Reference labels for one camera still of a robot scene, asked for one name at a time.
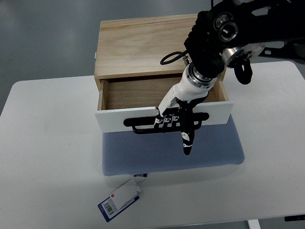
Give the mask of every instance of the robotic hand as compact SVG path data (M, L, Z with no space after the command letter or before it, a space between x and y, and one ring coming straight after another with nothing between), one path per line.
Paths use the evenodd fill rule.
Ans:
M302 28L304 20L302 0L254 0L237 5L234 2L223 0L210 11L200 12L184 42L186 51L173 52L161 60L161 64L168 64L183 57L187 66L181 81L161 101L154 128L175 126L179 121L186 155L190 154L194 140L193 108L205 100L225 66L234 68L240 83L248 84L252 77L250 59L263 52L265 42L295 44L305 39L305 32L295 29ZM252 14L263 7L269 7L267 15ZM192 63L185 56L187 53Z

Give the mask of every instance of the white table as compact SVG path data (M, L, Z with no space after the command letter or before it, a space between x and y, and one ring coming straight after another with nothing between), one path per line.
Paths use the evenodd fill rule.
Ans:
M149 174L106 223L97 205L130 176L104 177L92 76L16 83L0 117L1 228L153 228L305 213L305 81L290 62L224 84L244 148L238 166Z

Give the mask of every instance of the barcode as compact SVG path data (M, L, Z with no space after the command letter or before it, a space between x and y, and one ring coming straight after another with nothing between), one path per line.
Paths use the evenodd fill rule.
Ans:
M107 210L108 215L112 215L114 213L114 211L109 203L104 204L104 208Z

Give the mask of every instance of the wooden cabinet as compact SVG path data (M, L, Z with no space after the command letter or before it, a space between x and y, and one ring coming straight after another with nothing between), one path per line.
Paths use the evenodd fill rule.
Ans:
M153 116L169 89L181 79L182 59L168 65L160 60L184 51L184 41L197 15L102 21L94 78L100 92L96 118L103 132L127 131L129 117ZM224 85L224 73L204 103L194 112L208 112L203 125L227 122L233 102Z

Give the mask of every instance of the blue cushion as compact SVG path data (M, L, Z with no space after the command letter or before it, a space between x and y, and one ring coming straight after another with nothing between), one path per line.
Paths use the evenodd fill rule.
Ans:
M227 124L204 125L195 131L190 155L183 153L180 132L137 135L103 133L105 176L241 164L244 152L232 116Z

